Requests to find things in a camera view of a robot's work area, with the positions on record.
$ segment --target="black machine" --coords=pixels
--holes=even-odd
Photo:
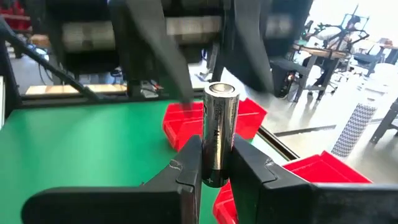
[[[269,58],[281,57],[290,49],[311,1],[48,0],[42,4],[46,33],[69,71],[103,72],[120,65],[130,97],[136,94],[138,81],[155,76],[166,91],[188,102],[192,89],[187,62],[198,60],[201,50],[215,42],[220,52],[213,81],[220,80],[225,67],[257,91],[274,91]],[[27,48],[4,19],[0,28],[2,41],[19,47],[82,95],[92,101],[107,100]],[[10,68],[7,57],[1,62]],[[7,86],[15,85],[14,80],[6,81]],[[283,147],[275,142],[274,147]],[[226,172],[240,223],[398,222],[397,187],[311,184],[239,136],[228,160],[233,166]],[[202,165],[202,141],[194,136],[143,186],[48,189],[26,201],[22,221],[198,223]]]

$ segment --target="silver battery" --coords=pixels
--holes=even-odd
[[[238,105],[239,92],[234,86],[214,82],[205,87],[202,180],[209,187],[222,187],[228,181]]]

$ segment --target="gray floor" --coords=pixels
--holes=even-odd
[[[25,93],[31,85],[43,85],[37,64],[26,56],[19,60],[12,59],[12,66],[21,93]],[[51,84],[44,72],[42,76],[46,84]],[[228,71],[224,71],[223,80],[239,83]],[[291,103],[289,99],[259,94],[248,88],[245,91],[248,97],[267,110],[263,126],[273,133],[339,124],[341,117],[345,116],[343,114],[349,113],[358,102],[358,97],[354,96],[360,94],[354,86],[343,83],[334,95],[327,93],[320,102],[315,100],[316,95],[309,97],[304,92],[298,103]],[[395,98],[395,95],[385,96],[374,118],[382,118]],[[377,125],[368,127],[346,162],[374,182],[398,183],[398,138],[393,137],[394,131],[388,131],[377,145],[369,145],[368,141],[376,128]],[[329,130],[280,139],[300,157],[307,157],[327,150],[335,134],[335,130]]]

